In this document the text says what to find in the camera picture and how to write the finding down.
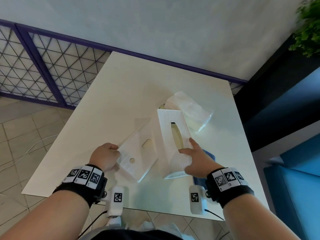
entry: tabletop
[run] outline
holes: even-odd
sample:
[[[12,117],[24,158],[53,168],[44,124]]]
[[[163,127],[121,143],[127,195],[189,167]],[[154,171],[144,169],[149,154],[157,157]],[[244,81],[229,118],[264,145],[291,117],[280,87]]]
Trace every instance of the tabletop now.
[[[190,131],[195,141],[219,164],[237,168],[268,207],[228,81],[117,52],[111,53],[22,193],[49,197],[72,167],[88,163],[103,143],[121,145],[178,91],[214,111],[206,127]],[[159,160],[140,183],[116,169],[106,177],[106,190],[125,187],[125,208],[219,220],[207,212],[193,215],[192,176],[162,179]],[[208,209],[223,215],[219,205],[208,204]]]

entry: wristband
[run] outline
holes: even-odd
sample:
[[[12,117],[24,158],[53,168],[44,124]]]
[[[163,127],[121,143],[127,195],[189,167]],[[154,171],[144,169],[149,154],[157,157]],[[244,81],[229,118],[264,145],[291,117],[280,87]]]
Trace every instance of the wristband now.
[[[236,168],[219,168],[208,174],[206,185],[213,201],[217,201],[222,208],[232,199],[243,194],[254,195],[248,182]]]
[[[104,172],[95,165],[87,164],[74,167],[53,193],[60,190],[72,191],[91,207],[102,198],[106,183]]]

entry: cutout hole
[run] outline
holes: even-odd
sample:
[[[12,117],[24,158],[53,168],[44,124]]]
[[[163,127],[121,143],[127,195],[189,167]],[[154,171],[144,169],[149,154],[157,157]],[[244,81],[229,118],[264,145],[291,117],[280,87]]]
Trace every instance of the cutout hole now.
[[[142,144],[142,148],[144,150],[150,149],[153,147],[153,143],[151,139],[146,140],[143,144]]]
[[[175,122],[171,122],[171,133],[172,133],[172,137],[174,140],[174,144],[176,144],[177,149],[184,148],[182,135],[181,135],[180,130]]]

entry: tiled floor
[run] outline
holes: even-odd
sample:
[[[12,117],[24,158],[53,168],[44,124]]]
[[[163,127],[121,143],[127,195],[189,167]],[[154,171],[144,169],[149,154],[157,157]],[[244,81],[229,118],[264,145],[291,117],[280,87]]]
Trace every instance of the tiled floor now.
[[[37,141],[60,133],[71,114],[72,110],[0,97],[0,170],[17,162]],[[54,139],[39,142],[21,161],[0,172],[0,235],[44,200],[42,197],[22,195],[21,191]],[[83,229],[103,208],[101,205],[91,207],[90,218]],[[173,222],[181,232],[193,236],[195,240],[219,239],[228,232],[225,222],[142,210],[124,209],[122,220],[133,229],[144,221],[153,220],[156,227]],[[100,217],[93,228],[103,226],[105,222],[106,219]],[[230,234],[223,238],[230,239]]]

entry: leaves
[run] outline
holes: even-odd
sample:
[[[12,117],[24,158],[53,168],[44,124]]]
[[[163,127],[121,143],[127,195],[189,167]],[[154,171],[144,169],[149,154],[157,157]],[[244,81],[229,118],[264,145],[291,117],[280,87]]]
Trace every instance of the leaves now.
[[[311,57],[320,54],[320,0],[305,1],[297,9],[299,14],[298,22],[303,25],[298,29],[294,38],[296,43],[291,45],[289,50],[302,50],[302,54]]]

